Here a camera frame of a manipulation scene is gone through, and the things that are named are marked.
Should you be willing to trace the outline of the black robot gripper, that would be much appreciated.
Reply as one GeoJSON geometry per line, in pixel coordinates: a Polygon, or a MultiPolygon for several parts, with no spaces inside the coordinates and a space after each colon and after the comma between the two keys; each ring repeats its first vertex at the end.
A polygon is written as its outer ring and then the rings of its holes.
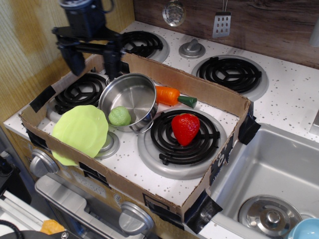
{"type": "Polygon", "coordinates": [[[68,26],[54,27],[57,47],[71,72],[79,76],[85,69],[85,58],[74,46],[94,40],[107,40],[116,46],[103,50],[104,69],[109,80],[114,80],[122,73],[122,56],[125,53],[122,36],[107,28],[105,15],[114,9],[105,10],[100,0],[60,0],[60,7],[65,11],[68,26]]]}

